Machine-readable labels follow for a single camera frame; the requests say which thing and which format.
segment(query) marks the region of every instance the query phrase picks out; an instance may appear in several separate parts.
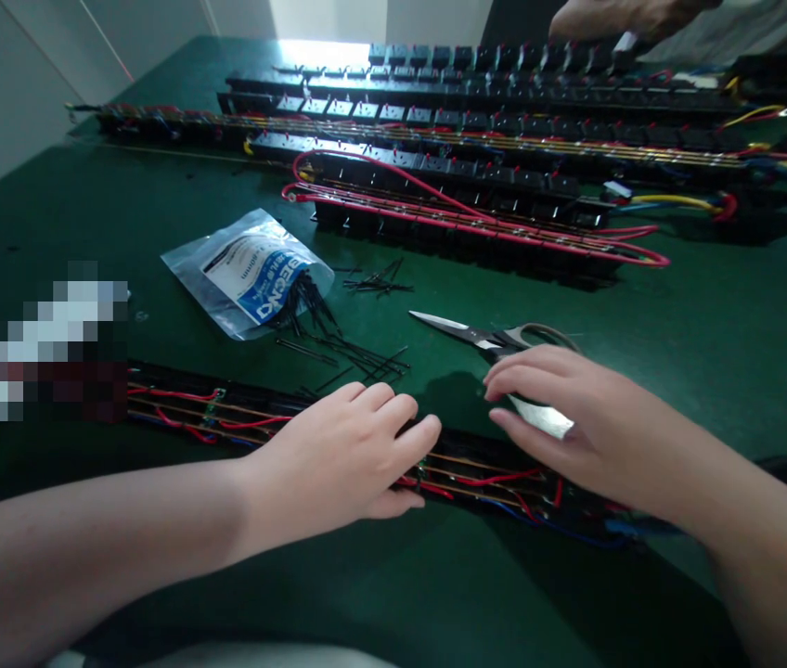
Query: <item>forearm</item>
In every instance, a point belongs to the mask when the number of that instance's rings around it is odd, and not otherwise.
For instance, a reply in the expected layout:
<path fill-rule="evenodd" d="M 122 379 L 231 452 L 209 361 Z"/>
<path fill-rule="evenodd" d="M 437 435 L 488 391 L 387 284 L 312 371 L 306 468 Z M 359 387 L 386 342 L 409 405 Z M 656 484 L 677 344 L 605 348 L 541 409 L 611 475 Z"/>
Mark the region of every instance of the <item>forearm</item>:
<path fill-rule="evenodd" d="M 0 664 L 41 660 L 136 598 L 248 556 L 243 461 L 124 473 L 0 503 Z"/>
<path fill-rule="evenodd" d="M 709 494 L 678 520 L 708 549 L 719 590 L 756 665 L 787 666 L 787 486 L 730 453 Z"/>

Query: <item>white wall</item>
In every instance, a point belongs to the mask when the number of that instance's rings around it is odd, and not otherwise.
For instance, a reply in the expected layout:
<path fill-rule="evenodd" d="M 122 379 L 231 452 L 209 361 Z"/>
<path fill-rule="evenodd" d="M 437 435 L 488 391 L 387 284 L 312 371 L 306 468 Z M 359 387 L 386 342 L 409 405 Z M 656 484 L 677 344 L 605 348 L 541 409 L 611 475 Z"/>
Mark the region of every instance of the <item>white wall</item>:
<path fill-rule="evenodd" d="M 477 46 L 493 0 L 391 0 L 388 44 Z"/>
<path fill-rule="evenodd" d="M 479 44 L 492 0 L 0 0 L 0 177 L 193 37 Z"/>

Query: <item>person's hand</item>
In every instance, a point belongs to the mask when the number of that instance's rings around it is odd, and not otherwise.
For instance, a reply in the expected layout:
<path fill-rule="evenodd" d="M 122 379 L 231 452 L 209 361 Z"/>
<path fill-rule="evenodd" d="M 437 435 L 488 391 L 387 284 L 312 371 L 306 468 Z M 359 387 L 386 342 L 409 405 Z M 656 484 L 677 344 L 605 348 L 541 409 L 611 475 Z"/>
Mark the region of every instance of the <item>person's hand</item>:
<path fill-rule="evenodd" d="M 574 426 L 563 441 L 504 408 L 490 418 L 523 450 L 592 492 L 675 521 L 736 455 L 615 371 L 556 346 L 508 357 L 484 380 L 486 399 L 518 393 Z"/>
<path fill-rule="evenodd" d="M 440 420 L 427 416 L 397 436 L 418 410 L 387 384 L 350 383 L 242 458 L 247 530 L 262 536 L 259 549 L 423 507 L 421 496 L 390 489 L 440 435 Z"/>
<path fill-rule="evenodd" d="M 675 34 L 721 0 L 570 0 L 551 20 L 557 40 L 595 40 L 633 32 L 651 42 Z"/>

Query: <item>green table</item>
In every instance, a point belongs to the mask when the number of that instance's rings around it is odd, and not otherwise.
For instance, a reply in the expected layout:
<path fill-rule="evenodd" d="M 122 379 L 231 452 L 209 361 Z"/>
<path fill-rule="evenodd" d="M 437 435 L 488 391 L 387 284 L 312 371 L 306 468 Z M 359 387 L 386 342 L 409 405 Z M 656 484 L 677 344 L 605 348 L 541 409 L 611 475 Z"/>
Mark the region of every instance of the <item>green table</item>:
<path fill-rule="evenodd" d="M 296 47 L 286 45 L 285 55 L 303 61 L 291 56 Z M 328 64 L 366 53 L 359 45 L 317 48 L 316 59 Z M 268 63 L 278 49 L 196 39 L 119 100 L 215 109 L 229 71 Z M 787 453 L 787 237 L 767 248 L 692 242 L 671 231 L 690 219 L 665 219 L 673 225 L 646 243 L 672 266 L 627 266 L 618 285 L 584 292 L 316 234 L 308 208 L 279 197 L 284 173 L 95 146 L 92 124 L 78 135 L 84 139 L 50 148 L 0 181 L 0 338 L 6 320 L 22 317 L 24 301 L 49 299 L 69 260 L 96 260 L 100 277 L 130 282 L 131 356 L 283 391 L 314 387 L 331 375 L 328 367 L 270 339 L 229 340 L 159 259 L 263 207 L 330 265 L 382 268 L 405 256 L 398 278 L 414 284 L 414 294 L 377 299 L 339 286 L 329 304 L 355 340 L 380 351 L 409 345 L 413 367 L 399 390 L 448 426 L 500 436 L 485 417 L 485 363 L 407 309 L 479 326 L 551 324 L 744 455 Z M 220 455 L 127 424 L 0 425 L 0 498 L 210 456 Z M 260 637 L 352 646 L 408 666 L 731 663 L 737 648 L 727 619 L 692 579 L 705 582 L 701 551 L 682 538 L 655 547 L 611 554 L 430 504 L 156 593 L 84 646 L 130 658 L 134 644 L 143 656 L 171 640 Z"/>

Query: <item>plastic bag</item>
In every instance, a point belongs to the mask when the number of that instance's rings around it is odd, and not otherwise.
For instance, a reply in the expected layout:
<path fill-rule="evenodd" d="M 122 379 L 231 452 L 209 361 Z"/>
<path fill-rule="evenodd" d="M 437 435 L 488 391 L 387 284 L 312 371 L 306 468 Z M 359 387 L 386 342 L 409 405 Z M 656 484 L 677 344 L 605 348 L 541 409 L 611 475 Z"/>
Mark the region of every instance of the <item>plastic bag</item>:
<path fill-rule="evenodd" d="M 309 273 L 319 293 L 334 272 L 263 209 L 161 257 L 228 337 L 257 339 L 285 304 L 291 285 Z"/>

